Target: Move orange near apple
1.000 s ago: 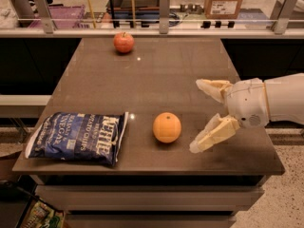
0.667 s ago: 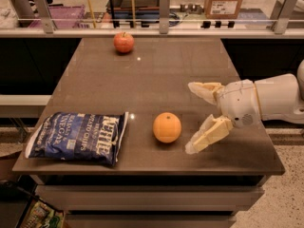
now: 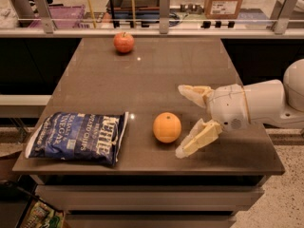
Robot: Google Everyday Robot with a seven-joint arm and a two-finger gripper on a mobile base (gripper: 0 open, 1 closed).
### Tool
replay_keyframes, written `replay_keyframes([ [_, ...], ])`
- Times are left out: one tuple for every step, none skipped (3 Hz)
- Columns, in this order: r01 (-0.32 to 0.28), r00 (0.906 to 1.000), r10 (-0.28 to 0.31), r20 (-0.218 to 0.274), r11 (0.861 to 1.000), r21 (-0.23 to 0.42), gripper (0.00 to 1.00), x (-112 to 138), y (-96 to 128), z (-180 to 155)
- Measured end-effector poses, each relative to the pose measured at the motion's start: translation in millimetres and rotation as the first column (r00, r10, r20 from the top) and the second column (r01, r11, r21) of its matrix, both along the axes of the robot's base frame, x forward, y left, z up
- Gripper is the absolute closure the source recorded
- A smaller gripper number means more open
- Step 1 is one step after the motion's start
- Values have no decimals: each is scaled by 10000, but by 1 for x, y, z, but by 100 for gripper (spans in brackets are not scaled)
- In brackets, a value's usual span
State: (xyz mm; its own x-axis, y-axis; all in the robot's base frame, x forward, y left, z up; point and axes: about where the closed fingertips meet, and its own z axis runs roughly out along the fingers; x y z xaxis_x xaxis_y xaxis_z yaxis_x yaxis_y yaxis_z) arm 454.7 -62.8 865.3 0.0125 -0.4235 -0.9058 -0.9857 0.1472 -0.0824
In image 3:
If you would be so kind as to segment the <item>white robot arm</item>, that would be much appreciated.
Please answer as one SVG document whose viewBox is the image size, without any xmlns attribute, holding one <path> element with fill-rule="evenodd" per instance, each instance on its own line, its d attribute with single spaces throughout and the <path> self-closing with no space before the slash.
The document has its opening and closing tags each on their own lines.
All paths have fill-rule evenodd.
<svg viewBox="0 0 304 228">
<path fill-rule="evenodd" d="M 251 124 L 304 128 L 304 60 L 292 63 L 283 79 L 252 85 L 180 85 L 186 99 L 207 110 L 211 120 L 198 120 L 176 149 L 179 159 L 214 142 L 219 134 Z"/>
</svg>

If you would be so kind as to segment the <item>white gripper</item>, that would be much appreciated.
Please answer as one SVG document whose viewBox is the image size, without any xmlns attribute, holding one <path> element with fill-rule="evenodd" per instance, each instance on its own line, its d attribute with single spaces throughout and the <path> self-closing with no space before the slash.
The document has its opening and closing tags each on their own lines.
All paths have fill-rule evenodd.
<svg viewBox="0 0 304 228">
<path fill-rule="evenodd" d="M 213 91 L 206 85 L 179 85 L 179 93 L 205 108 L 212 120 L 199 119 L 189 134 L 176 149 L 176 157 L 183 159 L 196 153 L 199 149 L 214 142 L 224 131 L 247 128 L 249 113 L 244 89 L 241 85 L 221 86 Z"/>
</svg>

